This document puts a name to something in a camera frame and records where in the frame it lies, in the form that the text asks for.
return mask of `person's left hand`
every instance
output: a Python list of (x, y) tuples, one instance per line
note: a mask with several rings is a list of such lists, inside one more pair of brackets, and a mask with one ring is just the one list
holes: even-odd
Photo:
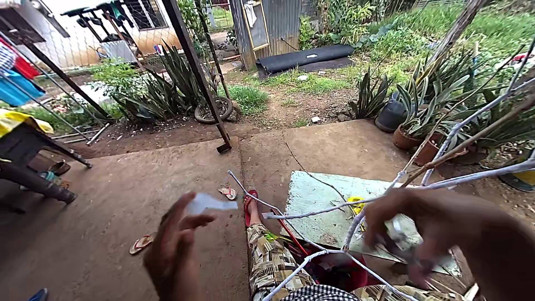
[(182, 218), (194, 198), (195, 192), (188, 192), (171, 206), (143, 259), (161, 301), (198, 300), (197, 265), (192, 256), (194, 230), (215, 217), (198, 214)]

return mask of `white wall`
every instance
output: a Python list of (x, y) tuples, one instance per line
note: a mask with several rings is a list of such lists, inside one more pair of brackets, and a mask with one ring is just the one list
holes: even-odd
[[(162, 39), (169, 44), (176, 45), (177, 47), (180, 46), (161, 0), (156, 1), (158, 2), (162, 16), (168, 25), (167, 28), (139, 31), (135, 25), (134, 28), (129, 28), (128, 24), (125, 23), (130, 35), (144, 54), (154, 53), (154, 45), (162, 44)], [(24, 1), (24, 5), (21, 8), (16, 9), (16, 11), (45, 39), (45, 42), (36, 43), (35, 45), (62, 69), (70, 69), (98, 63), (98, 55), (96, 51), (92, 49), (96, 49), (100, 46), (97, 38), (89, 29), (82, 28), (78, 25), (76, 22), (77, 17), (71, 18), (60, 16), (60, 14), (83, 6), (92, 7), (102, 3), (102, 0), (44, 0), (43, 2), (53, 12), (56, 20), (69, 33), (70, 37), (63, 37), (52, 24), (38, 12), (38, 10), (30, 5), (29, 1)], [(102, 17), (102, 11), (96, 11), (96, 14), (103, 20), (104, 26), (108, 32), (115, 33), (111, 24)], [(100, 35), (101, 39), (105, 37), (105, 32), (102, 30), (101, 26), (91, 25)], [(24, 54), (28, 55), (31, 59), (36, 60), (35, 56), (33, 56), (25, 46), (19, 46), (19, 50), (24, 52)]]

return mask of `patterned pants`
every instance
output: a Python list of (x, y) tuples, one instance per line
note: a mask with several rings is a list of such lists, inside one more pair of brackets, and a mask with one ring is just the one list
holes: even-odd
[[(253, 293), (253, 301), (261, 301), (271, 289), (278, 286), (299, 265), (295, 262), (292, 254), (278, 241), (268, 241), (264, 234), (269, 232), (262, 224), (253, 224), (247, 228), (247, 241), (252, 252), (253, 268), (249, 284)], [(297, 290), (312, 285), (307, 290)], [(415, 289), (406, 285), (395, 287), (407, 295), (422, 301), (454, 301), (462, 300), (459, 294), (445, 294), (435, 291)], [(350, 295), (337, 288), (326, 285), (315, 285), (314, 280), (304, 270), (300, 270), (286, 285), (277, 293), (271, 301), (287, 300), (325, 300), (325, 301), (404, 301), (405, 298), (393, 294), (385, 285), (369, 285), (353, 291)]]

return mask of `yellow cloth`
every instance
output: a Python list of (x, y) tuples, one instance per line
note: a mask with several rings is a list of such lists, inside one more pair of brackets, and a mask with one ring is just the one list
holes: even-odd
[(21, 112), (0, 109), (0, 137), (11, 132), (17, 125), (25, 122), (47, 134), (54, 134), (54, 129), (46, 121), (35, 119), (31, 115)]

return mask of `red sandal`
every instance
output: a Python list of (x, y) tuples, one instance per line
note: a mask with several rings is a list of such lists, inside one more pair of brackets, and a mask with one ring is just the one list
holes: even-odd
[[(258, 198), (258, 192), (256, 192), (256, 190), (251, 189), (251, 190), (249, 190), (248, 192), (249, 192), (249, 194), (253, 195), (255, 198)], [(250, 215), (249, 212), (247, 211), (247, 206), (249, 206), (249, 203), (250, 203), (252, 200), (255, 201), (255, 202), (258, 204), (258, 201), (257, 201), (257, 200), (253, 199), (252, 197), (250, 197), (250, 196), (248, 196), (248, 195), (245, 195), (245, 196), (243, 197), (243, 210), (244, 210), (244, 212), (245, 212), (245, 225), (248, 226), (248, 227), (251, 226), (251, 225), (250, 225), (250, 224), (251, 224), (251, 215)]]

